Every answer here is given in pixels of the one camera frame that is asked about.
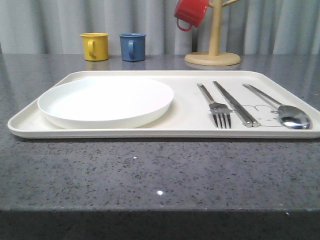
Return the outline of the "white round plate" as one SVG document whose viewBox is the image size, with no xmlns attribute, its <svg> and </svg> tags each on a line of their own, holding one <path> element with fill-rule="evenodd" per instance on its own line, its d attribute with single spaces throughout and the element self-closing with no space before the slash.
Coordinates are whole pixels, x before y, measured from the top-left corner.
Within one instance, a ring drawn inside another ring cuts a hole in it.
<svg viewBox="0 0 320 240">
<path fill-rule="evenodd" d="M 37 106 L 63 129 L 128 129 L 149 124 L 174 98 L 166 84 L 143 77 L 85 77 L 53 87 Z"/>
</svg>

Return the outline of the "cream rabbit serving tray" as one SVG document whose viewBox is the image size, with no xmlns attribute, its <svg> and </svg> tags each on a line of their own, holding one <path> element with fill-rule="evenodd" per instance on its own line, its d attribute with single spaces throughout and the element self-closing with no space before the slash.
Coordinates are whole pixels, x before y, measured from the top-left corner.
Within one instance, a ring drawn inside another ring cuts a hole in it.
<svg viewBox="0 0 320 240">
<path fill-rule="evenodd" d="M 10 131 L 29 139 L 48 138 L 318 138 L 320 113 L 297 96 L 265 75 L 253 71 L 79 71 L 63 78 L 52 88 L 82 80 L 85 77 L 140 77 L 169 86 L 174 93 L 167 112 L 157 120 L 135 128 L 65 129 L 51 123 L 38 107 L 38 97 L 8 121 Z M 218 129 L 209 103 L 197 83 L 202 83 L 219 103 L 224 97 L 214 83 L 222 85 L 253 117 L 258 127 L 246 127 L 239 117 L 231 114 L 231 128 Z M 245 88 L 250 84 L 283 104 L 300 108 L 312 120 L 308 130 L 291 129 L 281 124 L 277 105 L 261 99 Z"/>
</svg>

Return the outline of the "yellow enamel mug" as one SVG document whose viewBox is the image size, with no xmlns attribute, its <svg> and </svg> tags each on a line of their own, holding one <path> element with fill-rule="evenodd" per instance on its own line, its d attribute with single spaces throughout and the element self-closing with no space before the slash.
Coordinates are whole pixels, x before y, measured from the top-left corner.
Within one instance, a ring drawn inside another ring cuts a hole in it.
<svg viewBox="0 0 320 240">
<path fill-rule="evenodd" d="M 88 32 L 80 34 L 83 55 L 86 61 L 105 61 L 109 59 L 108 33 Z"/>
</svg>

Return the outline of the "blue enamel mug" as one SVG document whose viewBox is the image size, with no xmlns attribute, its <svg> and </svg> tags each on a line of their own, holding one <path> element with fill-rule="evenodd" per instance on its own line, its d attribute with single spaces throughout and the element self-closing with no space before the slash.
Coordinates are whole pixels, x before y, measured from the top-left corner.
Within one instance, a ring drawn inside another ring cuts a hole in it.
<svg viewBox="0 0 320 240">
<path fill-rule="evenodd" d="M 145 33 L 122 33 L 119 35 L 123 61 L 139 62 L 145 60 Z"/>
</svg>

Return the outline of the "silver metal spoon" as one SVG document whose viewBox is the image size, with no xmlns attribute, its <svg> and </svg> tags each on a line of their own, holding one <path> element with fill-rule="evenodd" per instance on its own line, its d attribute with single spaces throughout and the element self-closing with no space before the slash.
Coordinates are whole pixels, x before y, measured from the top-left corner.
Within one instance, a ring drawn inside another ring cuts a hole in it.
<svg viewBox="0 0 320 240">
<path fill-rule="evenodd" d="M 278 105 L 277 113 L 283 126 L 296 130 L 310 130 L 312 128 L 312 120 L 303 110 L 292 105 L 282 104 L 251 84 L 243 83 L 242 85 L 261 98 L 266 98 Z"/>
</svg>

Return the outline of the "red enamel mug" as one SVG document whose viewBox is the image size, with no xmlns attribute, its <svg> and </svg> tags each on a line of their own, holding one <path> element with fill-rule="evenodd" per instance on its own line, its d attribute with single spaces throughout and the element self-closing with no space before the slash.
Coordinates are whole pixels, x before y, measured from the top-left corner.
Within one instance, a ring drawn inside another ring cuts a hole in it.
<svg viewBox="0 0 320 240">
<path fill-rule="evenodd" d="M 184 32 L 190 31 L 192 27 L 197 28 L 201 24 L 208 7 L 208 0 L 179 0 L 174 11 L 177 27 Z M 188 28 L 180 26 L 179 20 L 188 23 Z"/>
</svg>

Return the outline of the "wooden mug tree stand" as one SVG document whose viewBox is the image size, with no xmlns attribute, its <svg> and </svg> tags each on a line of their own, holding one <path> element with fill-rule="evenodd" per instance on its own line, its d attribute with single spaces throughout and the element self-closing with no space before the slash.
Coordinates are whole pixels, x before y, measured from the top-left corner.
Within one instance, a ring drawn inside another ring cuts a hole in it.
<svg viewBox="0 0 320 240">
<path fill-rule="evenodd" d="M 188 53 L 184 60 L 188 63 L 202 66 L 231 66 L 241 62 L 238 54 L 220 51 L 220 34 L 222 24 L 222 10 L 236 0 L 213 0 L 209 3 L 212 8 L 212 22 L 208 51 Z"/>
</svg>

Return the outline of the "silver metal fork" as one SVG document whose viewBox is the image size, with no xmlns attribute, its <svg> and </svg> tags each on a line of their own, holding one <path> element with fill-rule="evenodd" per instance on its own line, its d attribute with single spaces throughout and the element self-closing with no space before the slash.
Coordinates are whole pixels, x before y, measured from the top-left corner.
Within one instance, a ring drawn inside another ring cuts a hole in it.
<svg viewBox="0 0 320 240">
<path fill-rule="evenodd" d="M 207 88 L 202 83 L 196 84 L 208 100 L 208 106 L 214 123 L 218 129 L 230 129 L 231 113 L 233 112 L 226 104 L 216 102 Z"/>
</svg>

